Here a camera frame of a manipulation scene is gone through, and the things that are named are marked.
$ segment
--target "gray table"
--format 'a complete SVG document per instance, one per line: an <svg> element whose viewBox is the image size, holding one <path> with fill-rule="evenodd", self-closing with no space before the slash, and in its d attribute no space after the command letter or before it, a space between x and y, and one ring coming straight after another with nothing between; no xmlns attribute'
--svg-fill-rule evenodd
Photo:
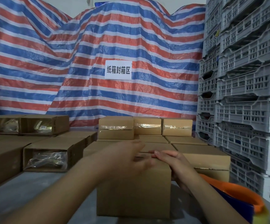
<svg viewBox="0 0 270 224"><path fill-rule="evenodd" d="M0 186L0 219L26 204L63 176L63 173L25 172ZM132 219L96 216L96 190L83 202L69 224L201 224L207 223L196 200L180 189L175 182L171 185L171 220Z"/></svg>

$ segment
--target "white sign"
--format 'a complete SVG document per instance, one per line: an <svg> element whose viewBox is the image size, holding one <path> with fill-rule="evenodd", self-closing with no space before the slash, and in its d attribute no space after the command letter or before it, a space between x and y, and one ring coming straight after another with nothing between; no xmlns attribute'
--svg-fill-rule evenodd
<svg viewBox="0 0 270 224"><path fill-rule="evenodd" d="M132 61L106 61L105 79L132 80Z"/></svg>

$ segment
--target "red white blue striped tarp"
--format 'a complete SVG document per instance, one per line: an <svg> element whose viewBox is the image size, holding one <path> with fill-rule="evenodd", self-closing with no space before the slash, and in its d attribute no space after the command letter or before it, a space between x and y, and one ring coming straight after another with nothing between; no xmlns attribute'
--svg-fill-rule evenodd
<svg viewBox="0 0 270 224"><path fill-rule="evenodd" d="M204 14L121 0L72 19L41 0L0 0L0 115L67 114L71 127L107 115L195 120ZM106 60L132 61L132 80L104 79Z"/></svg>

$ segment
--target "stacked crates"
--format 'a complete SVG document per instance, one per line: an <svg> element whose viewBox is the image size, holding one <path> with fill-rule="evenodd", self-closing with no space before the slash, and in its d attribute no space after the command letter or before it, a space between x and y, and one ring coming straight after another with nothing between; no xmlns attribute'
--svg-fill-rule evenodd
<svg viewBox="0 0 270 224"><path fill-rule="evenodd" d="M270 0L207 0L196 135L270 202Z"/></svg>

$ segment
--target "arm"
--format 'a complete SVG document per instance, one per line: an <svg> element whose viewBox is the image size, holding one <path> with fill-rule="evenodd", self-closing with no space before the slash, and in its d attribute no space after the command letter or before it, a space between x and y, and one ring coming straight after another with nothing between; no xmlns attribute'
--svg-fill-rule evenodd
<svg viewBox="0 0 270 224"><path fill-rule="evenodd" d="M183 154L177 151L155 151L153 157L166 162L173 178L184 190L189 190L199 202L210 224L248 224L222 196L194 170Z"/></svg>
<svg viewBox="0 0 270 224"><path fill-rule="evenodd" d="M67 223L100 182L136 175L154 165L152 159L133 161L143 147L144 144L137 141L120 142L82 158L64 177L2 223Z"/></svg>

